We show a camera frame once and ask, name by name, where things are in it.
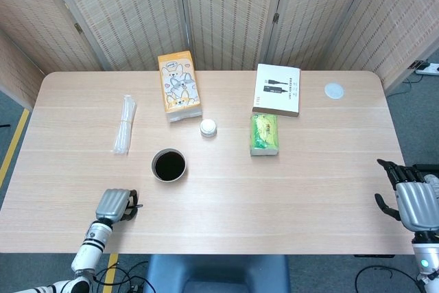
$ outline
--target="woven screen panel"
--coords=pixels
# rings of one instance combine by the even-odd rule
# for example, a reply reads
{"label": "woven screen panel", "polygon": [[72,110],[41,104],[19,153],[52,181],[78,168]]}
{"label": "woven screen panel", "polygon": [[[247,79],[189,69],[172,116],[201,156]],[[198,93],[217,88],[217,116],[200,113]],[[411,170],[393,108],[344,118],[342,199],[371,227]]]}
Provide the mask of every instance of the woven screen panel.
{"label": "woven screen panel", "polygon": [[439,0],[359,0],[351,10],[329,68],[373,71],[385,89],[439,38]]}
{"label": "woven screen panel", "polygon": [[74,0],[114,70],[157,70],[187,49],[181,0]]}
{"label": "woven screen panel", "polygon": [[270,0],[187,0],[198,70],[256,68]]}
{"label": "woven screen panel", "polygon": [[0,90],[32,109],[44,75],[0,30]]}
{"label": "woven screen panel", "polygon": [[352,0],[281,0],[270,42],[272,63],[316,69],[334,29]]}
{"label": "woven screen panel", "polygon": [[0,28],[45,73],[99,70],[53,0],[0,0]]}

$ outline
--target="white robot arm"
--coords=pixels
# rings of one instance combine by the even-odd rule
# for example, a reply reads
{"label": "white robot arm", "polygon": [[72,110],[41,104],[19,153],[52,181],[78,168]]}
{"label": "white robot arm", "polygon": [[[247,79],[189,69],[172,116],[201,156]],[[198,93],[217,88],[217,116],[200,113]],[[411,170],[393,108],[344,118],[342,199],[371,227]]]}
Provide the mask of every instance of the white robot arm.
{"label": "white robot arm", "polygon": [[90,225],[71,264],[75,278],[17,293],[91,293],[96,265],[112,233],[112,225],[118,221],[131,220],[140,206],[137,202],[136,190],[107,189],[96,209],[97,220]]}
{"label": "white robot arm", "polygon": [[398,166],[378,159],[395,192],[399,210],[391,209],[380,194],[379,208],[414,232],[412,247],[419,267],[418,287],[426,293],[439,293],[439,201],[433,187],[414,167]]}

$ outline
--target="cartoon dog illustration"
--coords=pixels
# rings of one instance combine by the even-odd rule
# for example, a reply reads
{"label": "cartoon dog illustration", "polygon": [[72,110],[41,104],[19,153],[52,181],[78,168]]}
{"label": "cartoon dog illustration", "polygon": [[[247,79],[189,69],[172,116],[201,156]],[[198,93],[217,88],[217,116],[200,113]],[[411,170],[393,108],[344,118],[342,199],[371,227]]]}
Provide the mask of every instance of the cartoon dog illustration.
{"label": "cartoon dog illustration", "polygon": [[178,97],[177,95],[175,95],[175,97],[168,95],[166,97],[166,100],[167,100],[169,108],[188,106],[188,105],[193,104],[195,102],[194,99],[189,97],[189,93],[186,90],[184,90],[181,93],[180,97]]}
{"label": "cartoon dog illustration", "polygon": [[195,89],[195,80],[192,79],[190,73],[185,73],[185,76],[183,79],[178,80],[176,78],[171,78],[171,92],[175,93],[177,95],[181,95],[185,89]]}
{"label": "cartoon dog illustration", "polygon": [[178,65],[175,70],[169,71],[167,68],[162,68],[164,78],[179,78],[183,75],[183,66]]}

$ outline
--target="cartoon tissue box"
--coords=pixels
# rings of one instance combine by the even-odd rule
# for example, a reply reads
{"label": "cartoon tissue box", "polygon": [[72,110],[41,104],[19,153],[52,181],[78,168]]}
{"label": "cartoon tissue box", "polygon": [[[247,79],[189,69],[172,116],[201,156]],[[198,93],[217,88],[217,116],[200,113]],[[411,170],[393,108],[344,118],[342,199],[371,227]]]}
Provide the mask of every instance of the cartoon tissue box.
{"label": "cartoon tissue box", "polygon": [[190,51],[158,57],[163,103],[169,121],[201,116],[201,101]]}

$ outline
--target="black cable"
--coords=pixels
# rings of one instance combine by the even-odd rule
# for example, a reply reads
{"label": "black cable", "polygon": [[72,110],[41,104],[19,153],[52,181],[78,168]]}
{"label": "black cable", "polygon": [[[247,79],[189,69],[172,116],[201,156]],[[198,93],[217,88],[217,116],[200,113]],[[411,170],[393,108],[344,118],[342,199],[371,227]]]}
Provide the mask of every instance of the black cable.
{"label": "black cable", "polygon": [[[134,269],[134,268],[137,267],[137,266],[140,266],[142,263],[147,263],[147,262],[148,262],[148,261],[142,261],[142,262],[139,262],[138,264],[136,264],[136,265],[134,265],[133,267],[131,267],[131,269],[130,269],[129,271],[131,271],[132,269]],[[129,274],[129,271],[126,272],[124,269],[122,269],[122,268],[120,268],[120,267],[117,267],[116,265],[117,265],[117,263],[113,264],[111,267],[108,267],[107,269],[103,269],[103,270],[99,271],[99,272],[93,277],[93,280],[94,280],[96,283],[98,283],[98,288],[100,287],[100,285],[104,285],[104,286],[117,286],[117,285],[122,285],[122,284],[124,284],[124,283],[128,283],[128,282],[130,282],[130,288],[131,288],[131,287],[132,287],[132,282],[131,282],[131,280],[134,279],[134,278],[138,278],[138,279],[141,279],[142,281],[146,282],[146,283],[148,284],[148,286],[151,287],[153,293],[156,293],[156,289],[154,288],[154,286],[152,286],[152,284],[151,284],[146,278],[144,278],[144,277],[140,277],[140,276],[132,276],[132,277],[131,277],[130,274]],[[116,269],[116,270],[120,270],[120,271],[122,271],[122,272],[125,274],[125,277],[123,278],[123,280],[120,281],[120,282],[117,282],[117,283],[105,283],[105,282],[103,282],[103,281],[102,281],[103,276],[104,276],[104,275],[106,274],[106,272],[109,271],[110,269]],[[101,276],[101,279],[97,279],[97,276],[98,276],[99,274],[101,274],[102,272],[104,272],[104,273],[103,273],[103,275]]]}
{"label": "black cable", "polygon": [[152,284],[151,284],[151,283],[150,283],[145,277],[133,276],[133,277],[131,277],[131,278],[132,278],[132,279],[134,279],[134,278],[141,279],[142,281],[146,282],[146,283],[148,284],[148,286],[151,287],[151,290],[152,290],[154,293],[157,293],[157,292],[156,292],[156,289],[154,288],[154,286],[152,286]]}
{"label": "black cable", "polygon": [[[120,270],[120,271],[122,271],[124,274],[128,274],[124,269],[122,269],[122,268],[120,268],[120,267],[117,267],[117,266],[113,266],[112,268],[111,268],[111,267],[108,267],[108,268],[105,269],[104,271],[107,272],[107,271],[109,271],[110,269]],[[128,282],[130,282],[130,287],[131,287],[131,286],[132,286],[131,279],[132,279],[132,277],[128,276],[128,279],[125,280],[125,281],[120,281],[120,282],[117,282],[117,283],[105,283],[104,281],[101,281],[101,280],[97,279],[96,276],[93,277],[93,280],[94,280],[96,283],[98,283],[98,284],[100,284],[100,285],[103,285],[103,286],[117,286],[117,285],[122,285],[122,284],[124,284],[124,283],[128,283]]]}
{"label": "black cable", "polygon": [[394,94],[390,94],[387,96],[387,98],[395,96],[395,95],[400,95],[400,94],[407,94],[412,90],[412,82],[410,80],[408,80],[408,78],[406,78],[405,80],[407,80],[407,82],[403,82],[404,84],[410,84],[409,85],[409,89],[406,90],[405,92],[398,92],[398,93],[394,93]]}
{"label": "black cable", "polygon": [[[133,267],[131,267],[131,268],[129,269],[129,271],[128,271],[128,275],[130,274],[130,272],[132,272],[132,270],[133,270],[134,268],[137,268],[138,266],[140,266],[140,265],[142,265],[142,264],[145,264],[145,263],[148,263],[148,262],[149,262],[149,261],[142,261],[142,262],[139,262],[139,263],[134,264]],[[120,291],[121,291],[121,286],[119,286],[119,289],[117,290],[117,293],[120,293]]]}
{"label": "black cable", "polygon": [[412,84],[418,84],[422,79],[424,78],[424,75],[420,75],[420,79],[419,80],[417,80],[417,81],[415,81],[415,82],[412,82],[412,81],[410,81]]}
{"label": "black cable", "polygon": [[356,293],[359,293],[359,292],[358,292],[358,277],[360,276],[360,274],[361,274],[363,271],[365,271],[365,270],[367,270],[367,269],[371,269],[371,268],[374,268],[375,270],[393,270],[393,271],[399,272],[399,273],[403,274],[404,276],[406,276],[407,278],[410,278],[410,280],[413,281],[414,285],[416,285],[416,287],[418,288],[419,292],[420,292],[420,293],[423,293],[423,291],[421,290],[421,288],[418,286],[416,279],[414,279],[414,278],[411,277],[409,274],[407,274],[407,273],[405,273],[405,272],[403,272],[403,271],[401,271],[401,270],[399,270],[399,269],[396,269],[396,268],[393,268],[393,267],[387,267],[387,266],[367,266],[367,267],[364,267],[363,269],[361,269],[361,270],[357,273],[357,276],[355,276],[355,292],[356,292]]}
{"label": "black cable", "polygon": [[403,84],[410,84],[410,85],[409,85],[409,89],[406,90],[405,92],[398,92],[398,93],[390,94],[389,96],[387,96],[387,98],[392,97],[392,96],[395,96],[395,95],[400,95],[400,94],[407,94],[407,93],[409,93],[409,92],[412,90],[412,85],[413,85],[413,84],[418,84],[423,78],[424,78],[424,75],[421,75],[420,79],[419,79],[419,80],[416,80],[416,81],[414,81],[414,82],[411,81],[411,80],[409,80],[409,78],[406,78],[405,80],[407,80],[407,81],[404,81]]}
{"label": "black cable", "polygon": [[[102,281],[102,279],[103,279],[104,276],[107,274],[107,272],[108,272],[110,269],[113,269],[115,266],[117,266],[117,262],[114,263],[112,266],[109,266],[107,269],[103,269],[103,270],[99,271],[95,276],[97,277],[97,276],[99,276],[99,274],[103,273],[102,276],[101,276],[101,278],[99,278],[99,280]],[[96,293],[99,292],[100,287],[101,287],[101,284],[97,284]]]}
{"label": "black cable", "polygon": [[436,278],[439,277],[439,270],[432,272],[431,274],[428,274],[427,277],[430,281],[434,281]]}

